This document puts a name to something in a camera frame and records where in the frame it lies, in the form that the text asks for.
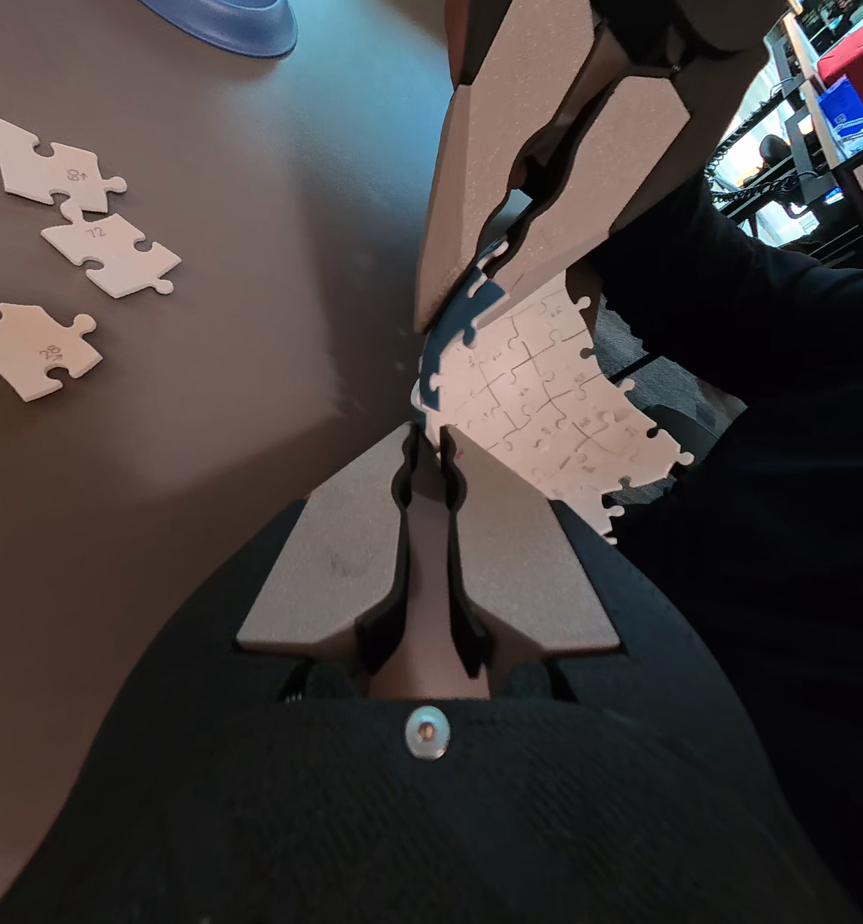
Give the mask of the black metal shelf rack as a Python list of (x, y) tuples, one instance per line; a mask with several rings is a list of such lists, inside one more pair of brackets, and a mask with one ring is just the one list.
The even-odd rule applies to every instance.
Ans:
[[(769, 62), (708, 163), (708, 184), (720, 212), (749, 236), (830, 268), (863, 268), (863, 190), (855, 174), (863, 151), (842, 158), (818, 104), (828, 87), (816, 68), (863, 22), (863, 2), (789, 6), (766, 37)], [(854, 87), (863, 101), (863, 86)]]

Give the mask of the person's right hand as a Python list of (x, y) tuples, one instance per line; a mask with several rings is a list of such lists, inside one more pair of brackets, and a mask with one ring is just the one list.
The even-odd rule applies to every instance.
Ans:
[(461, 83), (463, 74), (470, 5), (470, 1), (444, 1), (444, 28), (453, 88)]

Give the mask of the black office chair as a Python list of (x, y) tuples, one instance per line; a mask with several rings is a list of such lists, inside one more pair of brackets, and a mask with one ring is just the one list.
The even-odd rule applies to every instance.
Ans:
[(659, 429), (668, 433), (681, 446), (683, 453), (693, 456), (692, 463), (682, 463), (684, 468), (703, 461), (719, 439), (703, 423), (681, 410), (656, 404), (643, 409), (643, 413), (654, 421)]

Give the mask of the blue storage bins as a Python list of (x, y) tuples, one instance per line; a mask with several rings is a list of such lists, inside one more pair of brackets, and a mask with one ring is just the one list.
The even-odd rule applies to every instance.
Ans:
[(843, 159), (863, 151), (863, 101), (842, 75), (818, 96), (820, 110), (843, 150)]

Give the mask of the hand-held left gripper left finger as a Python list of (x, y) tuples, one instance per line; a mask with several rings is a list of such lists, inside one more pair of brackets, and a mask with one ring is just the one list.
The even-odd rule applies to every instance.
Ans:
[(399, 646), (418, 431), (403, 424), (312, 491), (237, 635), (246, 651), (376, 675)]

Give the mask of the partly built white puzzle ball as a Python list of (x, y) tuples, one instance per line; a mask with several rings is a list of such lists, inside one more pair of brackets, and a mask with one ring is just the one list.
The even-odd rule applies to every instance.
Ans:
[(424, 412), (415, 383), (412, 404), (425, 436), (439, 449), (443, 426), (459, 429), (547, 498), (565, 502), (600, 535), (622, 514), (603, 497), (660, 481), (693, 456), (629, 401), (633, 383), (610, 382), (591, 354), (564, 273), (507, 313), (475, 320), (471, 345), (455, 339), (432, 376), (440, 410)]

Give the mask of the white puzzle piece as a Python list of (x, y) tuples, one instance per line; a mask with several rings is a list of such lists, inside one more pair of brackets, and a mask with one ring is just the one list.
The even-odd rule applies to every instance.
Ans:
[(64, 368), (78, 378), (102, 361), (83, 338), (96, 328), (86, 314), (64, 326), (41, 306), (0, 303), (0, 376), (24, 401), (44, 398), (63, 387), (49, 371)]
[(54, 142), (51, 156), (37, 152), (39, 138), (0, 119), (0, 174), (3, 189), (34, 202), (53, 204), (64, 194), (84, 212), (109, 211), (109, 192), (125, 193), (125, 179), (104, 179), (97, 156), (86, 150)]
[(97, 261), (101, 269), (87, 270), (87, 277), (113, 298), (151, 287), (168, 295), (174, 285), (162, 276), (181, 262), (181, 258), (158, 242), (139, 250), (136, 244), (146, 235), (120, 214), (90, 222), (74, 202), (63, 202), (60, 212), (66, 220), (41, 230), (40, 234), (74, 265)]

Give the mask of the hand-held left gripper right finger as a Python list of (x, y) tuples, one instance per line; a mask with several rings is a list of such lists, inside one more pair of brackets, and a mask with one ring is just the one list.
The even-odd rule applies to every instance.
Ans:
[(470, 677), (610, 653), (619, 636), (543, 494), (459, 429), (440, 431), (451, 637)]

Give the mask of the joined puzzle pieces strip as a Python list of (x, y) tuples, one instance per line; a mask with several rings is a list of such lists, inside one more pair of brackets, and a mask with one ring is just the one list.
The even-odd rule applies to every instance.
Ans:
[(484, 268), (502, 256), (508, 248), (507, 238), (502, 237), (482, 251), (467, 281), (449, 299), (437, 322), (426, 335), (416, 382), (420, 398), (418, 407), (424, 412), (440, 410), (439, 388), (432, 387), (432, 376), (440, 373), (445, 349), (455, 339), (461, 340), (466, 346), (471, 345), (477, 335), (475, 320), (507, 299), (508, 294), (486, 275)]

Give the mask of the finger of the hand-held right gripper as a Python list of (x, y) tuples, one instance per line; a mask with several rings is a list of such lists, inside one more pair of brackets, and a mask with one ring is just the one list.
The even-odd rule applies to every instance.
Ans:
[(627, 76), (572, 135), (558, 186), (509, 229), (510, 247), (491, 272), (507, 313), (609, 237), (610, 226), (690, 120), (668, 77)]
[(515, 161), (558, 113), (590, 52), (587, 1), (471, 2), (459, 83), (438, 145), (415, 284), (432, 326), (509, 194)]

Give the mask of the blue plastic ball stand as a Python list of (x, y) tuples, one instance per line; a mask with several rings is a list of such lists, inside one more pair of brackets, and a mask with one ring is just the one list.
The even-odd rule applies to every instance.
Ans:
[(186, 34), (252, 58), (292, 52), (298, 27), (288, 1), (143, 1)]

